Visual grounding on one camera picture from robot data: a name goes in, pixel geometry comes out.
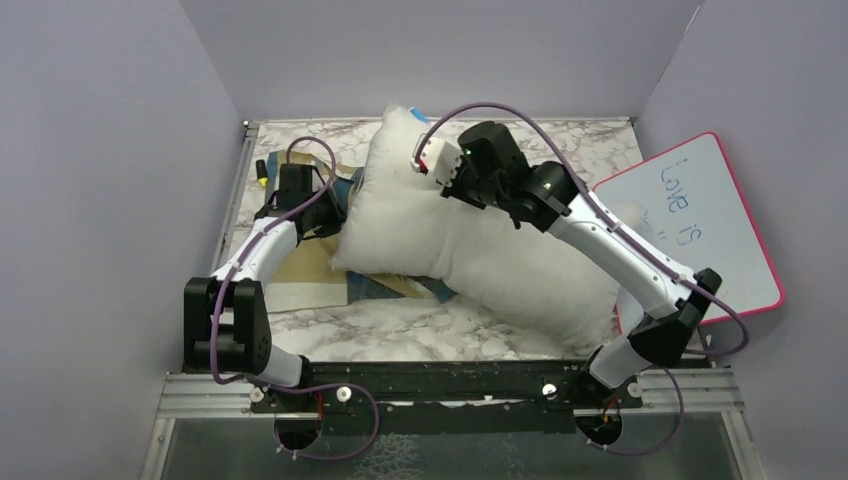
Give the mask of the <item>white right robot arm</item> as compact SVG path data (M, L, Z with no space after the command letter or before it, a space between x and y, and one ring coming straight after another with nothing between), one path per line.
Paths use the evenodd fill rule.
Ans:
M643 309L628 333L598 348L577 380L579 398L600 407L651 366L671 368L715 303L722 277L663 254L605 207L560 161L530 165L510 130L485 121L456 144L423 140L419 171L441 194L479 209L498 208L570 245L617 281Z

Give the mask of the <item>blue yellow patchwork pillowcase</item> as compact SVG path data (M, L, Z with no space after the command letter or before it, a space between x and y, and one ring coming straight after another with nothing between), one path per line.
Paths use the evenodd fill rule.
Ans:
M272 134L289 132L293 137L314 135L326 141L337 156L337 179L332 186L343 210L359 186L369 144L381 126L376 119L327 121L323 123L272 124L263 136L271 147ZM441 280L394 274L363 275L334 270L330 260L338 248L338 237L305 240L275 272L266 290L270 311L344 306L360 300L429 299L444 303L456 293Z

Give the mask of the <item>white pillow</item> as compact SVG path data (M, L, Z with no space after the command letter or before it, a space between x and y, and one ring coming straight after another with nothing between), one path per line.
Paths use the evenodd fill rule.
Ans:
M614 339L618 283L501 210L442 197L410 165L426 129L408 107L384 109L333 268L442 281L456 297L429 324L438 358L581 357Z

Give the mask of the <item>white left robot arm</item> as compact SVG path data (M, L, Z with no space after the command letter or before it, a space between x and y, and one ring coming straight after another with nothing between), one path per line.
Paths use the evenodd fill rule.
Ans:
M184 288L185 366L276 385L288 409L309 406L315 386L305 377L308 361L274 346L265 290L303 240L332 236L345 219L316 166L281 165L276 190L255 213L245 242L210 276L193 277Z

